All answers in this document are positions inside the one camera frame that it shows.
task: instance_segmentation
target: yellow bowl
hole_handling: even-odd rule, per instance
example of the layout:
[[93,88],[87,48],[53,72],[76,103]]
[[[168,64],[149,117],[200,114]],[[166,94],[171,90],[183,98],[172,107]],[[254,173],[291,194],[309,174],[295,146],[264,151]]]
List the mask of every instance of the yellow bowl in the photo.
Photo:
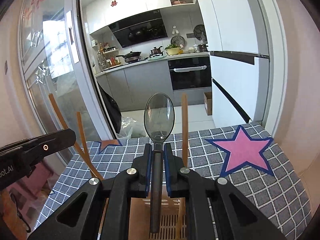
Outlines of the yellow bowl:
[[180,48],[174,48],[174,49],[165,49],[165,51],[167,52],[167,54],[169,56],[173,56],[173,55],[178,55]]

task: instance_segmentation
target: table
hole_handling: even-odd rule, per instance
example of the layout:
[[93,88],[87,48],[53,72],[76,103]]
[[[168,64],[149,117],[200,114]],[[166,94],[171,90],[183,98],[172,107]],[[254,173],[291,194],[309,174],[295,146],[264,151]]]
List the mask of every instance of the table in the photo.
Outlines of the table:
[[[268,132],[255,122],[242,126],[252,139],[270,137]],[[206,139],[232,138],[237,127],[190,132],[188,167],[203,177],[218,178],[227,154]],[[119,142],[121,146],[107,146],[105,149],[100,149],[99,142],[87,143],[92,163],[105,179],[130,168],[133,159],[143,155],[144,145],[152,143],[149,137]],[[170,135],[166,142],[170,142],[173,154],[181,157],[182,134]],[[296,239],[311,220],[308,195],[277,143],[273,141],[263,155],[268,160],[274,177],[247,165],[225,178],[254,203],[288,239]],[[78,154],[74,155],[54,186],[55,193],[47,199],[36,227],[90,178],[87,165]]]

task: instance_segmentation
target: oven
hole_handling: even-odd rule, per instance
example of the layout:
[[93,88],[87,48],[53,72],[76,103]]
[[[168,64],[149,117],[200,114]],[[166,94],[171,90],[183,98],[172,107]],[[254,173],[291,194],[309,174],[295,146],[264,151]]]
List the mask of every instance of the oven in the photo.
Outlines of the oven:
[[168,60],[168,65],[173,91],[211,87],[210,57]]

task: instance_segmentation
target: green vegetable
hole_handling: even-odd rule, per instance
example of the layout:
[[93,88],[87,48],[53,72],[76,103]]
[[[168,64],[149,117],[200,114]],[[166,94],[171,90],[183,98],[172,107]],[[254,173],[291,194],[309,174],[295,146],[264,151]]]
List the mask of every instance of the green vegetable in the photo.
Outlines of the green vegetable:
[[179,48],[179,46],[176,44],[169,44],[168,46],[165,47],[165,49],[175,49],[175,48]]

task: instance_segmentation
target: brown basket in cabinet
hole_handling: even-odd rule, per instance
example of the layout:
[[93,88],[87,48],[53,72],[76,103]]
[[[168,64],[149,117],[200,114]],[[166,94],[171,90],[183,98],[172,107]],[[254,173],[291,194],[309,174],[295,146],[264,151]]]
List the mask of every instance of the brown basket in cabinet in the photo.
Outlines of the brown basket in cabinet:
[[150,196],[146,199],[132,198],[129,220],[129,240],[148,239],[187,239],[186,216],[183,216],[183,223],[179,235],[176,232],[180,200],[170,198],[167,195],[165,186],[162,188],[160,232],[149,233],[150,223]]

